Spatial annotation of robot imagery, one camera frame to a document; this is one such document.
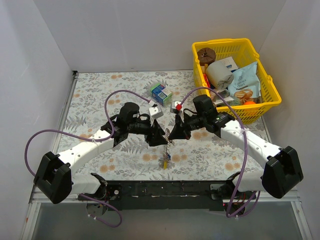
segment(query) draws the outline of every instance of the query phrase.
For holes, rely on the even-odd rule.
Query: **orange object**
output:
[[[254,101],[246,101],[243,105],[251,105],[256,104]]]
[[[205,82],[206,82],[206,86],[208,87],[208,88],[210,88],[210,83],[209,83],[209,80],[208,80],[208,78],[207,78],[207,74],[203,74],[203,78],[204,78],[204,80],[205,80]]]

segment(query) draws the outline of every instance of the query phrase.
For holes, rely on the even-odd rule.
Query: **yellow basket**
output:
[[[210,41],[195,42],[192,44],[193,52],[193,78],[197,87],[207,86],[200,64],[197,52],[203,48],[211,48],[216,53],[216,60],[232,57],[239,68],[245,67],[253,62],[257,64],[257,76],[261,84],[261,97],[263,103],[254,105],[233,106],[232,108],[239,115],[244,124],[251,124],[260,116],[266,113],[271,107],[281,103],[281,97],[273,84],[272,77],[267,75],[264,67],[259,60],[259,54],[256,52],[251,41],[247,38],[226,38]],[[200,89],[199,94],[206,94],[210,97],[207,89]],[[218,112],[227,112],[232,114],[228,107],[217,107]]]

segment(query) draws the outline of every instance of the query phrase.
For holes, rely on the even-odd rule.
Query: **white wall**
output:
[[[285,0],[34,0],[80,72],[192,69],[191,45],[250,38],[257,50]]]
[[[24,148],[36,131],[56,128],[72,72],[32,0],[0,0],[0,239],[19,239],[33,177]],[[36,139],[34,171],[53,134]]]
[[[282,104],[267,114],[274,143],[298,152],[304,180],[298,185],[314,239],[320,239],[320,1],[287,0],[263,44],[262,64]]]

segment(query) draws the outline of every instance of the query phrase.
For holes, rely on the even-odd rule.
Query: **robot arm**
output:
[[[244,150],[244,135],[237,120],[226,112],[218,113],[211,99],[200,95],[193,99],[196,113],[192,116],[184,113],[183,109],[176,110],[179,102],[171,106],[176,113],[175,126],[169,140],[190,139],[191,131],[206,128],[219,138],[225,139]],[[275,198],[282,198],[288,191],[303,179],[296,150],[288,146],[285,149],[261,139],[249,130],[247,136],[248,154],[255,159],[264,171],[245,172],[242,176],[238,191],[267,191]],[[226,184],[218,191],[226,196],[233,192],[239,172],[228,178]]]
[[[69,194],[87,194],[95,199],[106,195],[107,182],[98,174],[75,175],[77,170],[94,157],[110,150],[127,139],[129,133],[142,134],[149,146],[166,145],[165,132],[157,122],[163,116],[161,108],[153,105],[149,114],[139,113],[139,106],[127,102],[120,113],[111,118],[115,128],[111,138],[99,139],[111,135],[109,122],[101,127],[92,137],[92,141],[82,142],[58,154],[46,153],[40,162],[34,177],[34,184],[54,203],[60,203]]]

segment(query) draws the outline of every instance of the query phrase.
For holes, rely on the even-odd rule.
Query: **table surface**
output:
[[[162,83],[173,93],[173,101],[182,98],[195,87],[192,71],[145,71],[80,73],[67,114],[64,131],[82,137],[91,137],[107,121],[104,103],[107,96],[121,89],[134,91],[148,99],[150,87]],[[194,110],[193,93],[184,104]],[[118,114],[126,102],[135,102],[140,113],[148,112],[148,103],[126,92],[120,92],[107,103],[110,116]],[[164,116],[158,119],[165,130],[174,127],[174,114],[170,106],[162,108]],[[268,140],[262,119],[247,126],[253,133]],[[67,150],[81,141],[63,135],[58,152]],[[106,180],[225,180],[240,170],[244,152],[205,129],[192,132],[190,140],[175,140],[170,148],[171,161],[167,169],[161,168],[165,146],[149,147],[143,135],[130,134],[127,140],[115,148],[95,157],[77,174],[98,173]],[[261,170],[248,157],[246,171]]]

